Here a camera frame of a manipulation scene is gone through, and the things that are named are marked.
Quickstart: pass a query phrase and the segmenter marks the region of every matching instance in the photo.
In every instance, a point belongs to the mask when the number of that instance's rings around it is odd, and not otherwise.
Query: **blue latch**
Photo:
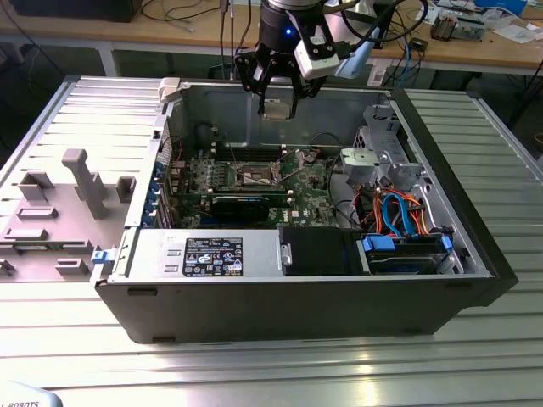
[[[365,252],[394,252],[396,250],[396,246],[394,245],[394,240],[392,240],[392,237],[383,235],[370,235],[364,237],[364,240],[362,240],[362,247],[364,248]]]
[[[116,249],[109,250],[96,250],[92,254],[91,261],[94,265],[105,265],[106,263],[113,263],[117,256]]]
[[[448,236],[441,237],[441,243],[443,244],[443,247],[447,252],[450,252],[452,250],[452,242],[451,238]]]

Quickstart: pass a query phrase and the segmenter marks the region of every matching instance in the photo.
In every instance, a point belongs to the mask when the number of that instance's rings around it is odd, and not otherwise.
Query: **table leg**
[[[374,59],[372,71],[370,72],[370,77],[367,80],[367,85],[381,86],[383,84],[384,74],[391,63],[392,59],[388,58]]]
[[[115,62],[115,56],[113,55],[113,49],[100,48],[100,59],[102,59],[102,65],[104,66],[104,73],[106,76],[120,76],[117,63]]]

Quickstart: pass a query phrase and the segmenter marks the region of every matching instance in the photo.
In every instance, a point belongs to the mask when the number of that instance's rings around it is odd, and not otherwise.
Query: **slotted metal surface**
[[[85,148],[89,170],[98,172],[105,184],[138,173],[160,108],[159,84],[160,80],[94,77],[63,84],[46,108],[48,116],[29,131],[27,149],[0,187],[0,228],[19,204],[17,185],[29,170],[46,171],[55,184],[75,182],[61,163],[66,148]],[[123,93],[127,98],[118,99]]]
[[[432,95],[417,99],[410,92],[416,102],[430,104],[420,108],[423,116],[441,117]],[[441,104],[459,103],[477,113],[474,119],[485,118],[464,94],[436,97]],[[450,108],[443,112],[443,117],[457,117]],[[462,133],[460,127],[454,134]],[[511,161],[521,150],[505,137],[490,137],[496,143],[475,143],[474,149],[458,139],[445,138],[439,145],[465,171],[478,165],[477,154],[507,157],[513,168],[523,168]],[[130,155],[123,159],[133,158],[132,150]],[[493,163],[481,166],[506,168]],[[492,171],[464,174],[464,187],[520,283],[489,308],[463,311],[433,337],[139,345],[128,339],[88,283],[0,284],[0,372],[52,389],[66,407],[540,406],[543,222],[514,214],[537,212],[543,190],[534,176],[520,182],[500,181]],[[218,312],[226,310],[227,304]]]

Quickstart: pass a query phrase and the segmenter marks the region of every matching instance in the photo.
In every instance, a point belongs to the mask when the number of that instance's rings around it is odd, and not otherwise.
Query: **robotic arm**
[[[326,6],[321,0],[262,0],[259,41],[255,48],[239,52],[234,59],[244,90],[260,97],[259,114],[264,113],[266,89],[273,78],[286,77],[291,80],[292,118],[298,101],[315,97],[327,76],[334,75],[340,67],[343,69],[348,59],[355,60],[358,66],[362,65],[373,43],[378,41],[375,36],[379,33],[379,22],[387,16],[390,18],[395,7],[405,0],[391,3],[377,18],[370,16],[373,23],[366,25],[369,28],[364,35],[353,29],[344,12],[355,7],[361,0],[349,3],[337,1],[333,6]],[[427,0],[421,1],[425,10],[428,10]],[[371,5],[365,3],[364,6],[372,11]],[[325,17],[327,14],[335,17],[333,32]],[[424,13],[418,24],[409,31],[414,30],[425,16]],[[351,38],[346,38],[345,33],[349,33]],[[353,42],[353,34],[355,40],[358,40],[356,44],[350,43]],[[357,69],[353,70],[352,64],[347,66],[351,74],[357,72]]]

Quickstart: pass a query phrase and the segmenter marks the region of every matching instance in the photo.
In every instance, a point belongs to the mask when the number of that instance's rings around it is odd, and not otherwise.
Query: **power supply label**
[[[183,260],[187,277],[233,277],[244,274],[241,237],[188,238]]]

